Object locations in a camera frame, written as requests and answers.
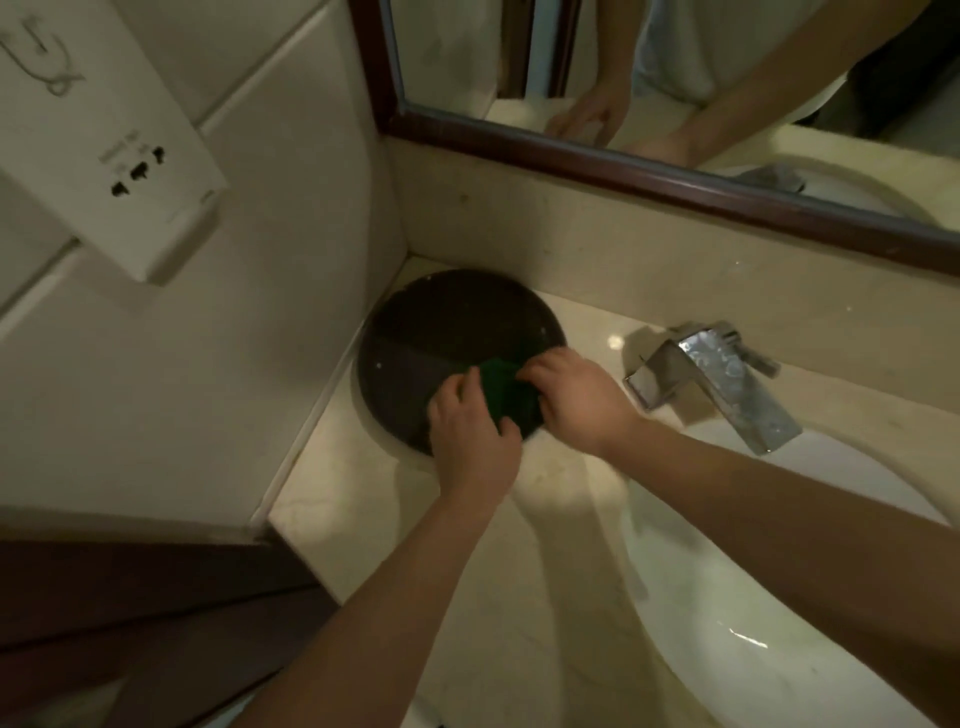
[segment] chrome faucet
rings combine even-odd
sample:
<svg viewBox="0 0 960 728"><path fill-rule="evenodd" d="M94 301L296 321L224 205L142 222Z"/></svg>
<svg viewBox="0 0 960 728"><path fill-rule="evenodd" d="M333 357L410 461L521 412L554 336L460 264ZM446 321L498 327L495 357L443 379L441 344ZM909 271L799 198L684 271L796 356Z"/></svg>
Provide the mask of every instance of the chrome faucet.
<svg viewBox="0 0 960 728"><path fill-rule="evenodd" d="M647 411L665 404L677 389L696 381L758 455L773 452L803 429L774 400L749 367L770 378L780 364L747 347L726 321L687 324L671 333L627 386Z"/></svg>

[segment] white outlet panel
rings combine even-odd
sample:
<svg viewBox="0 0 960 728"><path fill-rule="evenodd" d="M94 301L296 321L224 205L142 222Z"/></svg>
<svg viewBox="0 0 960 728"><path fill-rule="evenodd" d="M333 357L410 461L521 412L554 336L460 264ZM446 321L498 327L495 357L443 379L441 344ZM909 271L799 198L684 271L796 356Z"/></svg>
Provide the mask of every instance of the white outlet panel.
<svg viewBox="0 0 960 728"><path fill-rule="evenodd" d="M227 187L108 0L0 0L0 89L0 168L137 280Z"/></svg>

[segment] reflected sink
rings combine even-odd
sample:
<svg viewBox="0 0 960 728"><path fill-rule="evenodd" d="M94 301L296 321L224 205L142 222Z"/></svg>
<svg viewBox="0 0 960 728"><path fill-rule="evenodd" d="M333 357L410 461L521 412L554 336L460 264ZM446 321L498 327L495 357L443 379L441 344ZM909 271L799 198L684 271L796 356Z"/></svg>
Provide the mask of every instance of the reflected sink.
<svg viewBox="0 0 960 728"><path fill-rule="evenodd" d="M691 437L750 455L723 420ZM939 523L947 520L857 449L806 431L765 460ZM621 530L636 610L660 654L727 728L932 728L905 698L763 589L636 483Z"/></svg>
<svg viewBox="0 0 960 728"><path fill-rule="evenodd" d="M804 189L800 194L806 197L879 212L884 215L910 218L928 225L935 224L931 216L916 203L874 180L855 179L857 175L854 173L841 169L830 169L819 162L801 163L793 160L783 160L778 162L778 166L781 165L789 168L791 172L803 180ZM714 174L723 177L740 177L762 168L764 168L763 165L744 164L718 169Z"/></svg>

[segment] mirror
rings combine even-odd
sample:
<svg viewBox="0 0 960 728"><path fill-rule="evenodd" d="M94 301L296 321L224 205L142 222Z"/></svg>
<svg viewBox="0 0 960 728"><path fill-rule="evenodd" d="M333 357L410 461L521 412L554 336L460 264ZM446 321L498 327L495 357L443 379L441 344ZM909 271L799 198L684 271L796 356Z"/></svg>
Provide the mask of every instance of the mirror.
<svg viewBox="0 0 960 728"><path fill-rule="evenodd" d="M391 0L406 100L960 231L956 0Z"/></svg>

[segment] wooden mirror frame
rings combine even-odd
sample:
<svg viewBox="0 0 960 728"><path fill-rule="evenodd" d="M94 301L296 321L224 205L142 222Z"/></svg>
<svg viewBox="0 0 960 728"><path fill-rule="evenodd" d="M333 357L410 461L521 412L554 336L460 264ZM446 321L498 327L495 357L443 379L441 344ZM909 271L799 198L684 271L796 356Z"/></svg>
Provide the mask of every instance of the wooden mirror frame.
<svg viewBox="0 0 960 728"><path fill-rule="evenodd" d="M960 232L412 104L403 94L390 0L349 6L383 134L960 277Z"/></svg>

